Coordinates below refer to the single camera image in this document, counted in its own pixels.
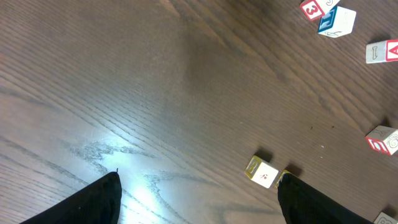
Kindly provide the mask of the green edged wooden block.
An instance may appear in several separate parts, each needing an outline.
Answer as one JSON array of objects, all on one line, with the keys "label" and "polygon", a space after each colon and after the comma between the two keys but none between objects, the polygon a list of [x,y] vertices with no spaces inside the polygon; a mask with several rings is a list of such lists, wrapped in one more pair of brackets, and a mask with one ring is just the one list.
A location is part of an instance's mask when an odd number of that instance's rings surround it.
[{"label": "green edged wooden block", "polygon": [[283,176],[284,176],[285,174],[291,174],[291,172],[289,172],[289,171],[286,170],[286,169],[283,170],[283,171],[281,172],[280,176],[277,178],[277,180],[276,180],[276,182],[275,182],[275,187],[276,187],[276,188],[279,187],[279,184],[280,184],[280,182],[282,181]]}]

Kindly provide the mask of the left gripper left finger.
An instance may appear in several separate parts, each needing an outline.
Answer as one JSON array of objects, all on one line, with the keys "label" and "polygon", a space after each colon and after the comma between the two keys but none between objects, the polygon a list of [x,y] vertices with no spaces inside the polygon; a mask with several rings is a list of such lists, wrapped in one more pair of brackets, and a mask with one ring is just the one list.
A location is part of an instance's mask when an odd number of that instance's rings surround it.
[{"label": "left gripper left finger", "polygon": [[121,197],[119,174],[110,172],[21,224],[117,224]]}]

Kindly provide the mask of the yellow edged bug block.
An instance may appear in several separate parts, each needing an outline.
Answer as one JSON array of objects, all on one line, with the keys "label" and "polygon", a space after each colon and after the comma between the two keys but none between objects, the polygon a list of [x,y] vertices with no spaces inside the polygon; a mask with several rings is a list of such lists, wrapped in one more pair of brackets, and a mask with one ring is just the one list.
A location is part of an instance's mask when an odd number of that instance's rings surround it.
[{"label": "yellow edged bug block", "polygon": [[269,189],[279,171],[258,156],[252,156],[244,173],[253,182]]}]

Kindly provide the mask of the plain cream wooden block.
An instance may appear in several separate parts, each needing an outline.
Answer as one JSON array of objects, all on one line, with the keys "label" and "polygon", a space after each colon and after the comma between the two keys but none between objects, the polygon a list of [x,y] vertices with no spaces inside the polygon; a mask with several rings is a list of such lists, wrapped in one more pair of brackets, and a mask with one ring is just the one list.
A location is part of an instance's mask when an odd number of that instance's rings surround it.
[{"label": "plain cream wooden block", "polygon": [[381,212],[373,222],[374,224],[398,224],[398,221],[390,217],[384,212]]}]

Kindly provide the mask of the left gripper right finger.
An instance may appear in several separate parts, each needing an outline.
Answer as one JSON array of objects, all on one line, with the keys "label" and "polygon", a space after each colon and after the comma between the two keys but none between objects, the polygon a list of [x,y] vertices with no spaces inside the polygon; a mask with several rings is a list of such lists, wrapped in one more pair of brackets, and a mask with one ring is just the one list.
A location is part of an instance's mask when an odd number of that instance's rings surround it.
[{"label": "left gripper right finger", "polygon": [[277,190],[278,201],[287,224],[371,223],[293,174],[285,174]]}]

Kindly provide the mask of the red spiral wooden block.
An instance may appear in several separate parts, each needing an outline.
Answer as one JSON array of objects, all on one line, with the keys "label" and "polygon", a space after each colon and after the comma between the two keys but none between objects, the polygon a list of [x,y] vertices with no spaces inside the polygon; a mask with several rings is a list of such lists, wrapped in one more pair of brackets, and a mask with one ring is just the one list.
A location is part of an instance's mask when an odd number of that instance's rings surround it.
[{"label": "red spiral wooden block", "polygon": [[387,126],[377,126],[366,135],[370,147],[389,156],[397,152],[397,129]]}]

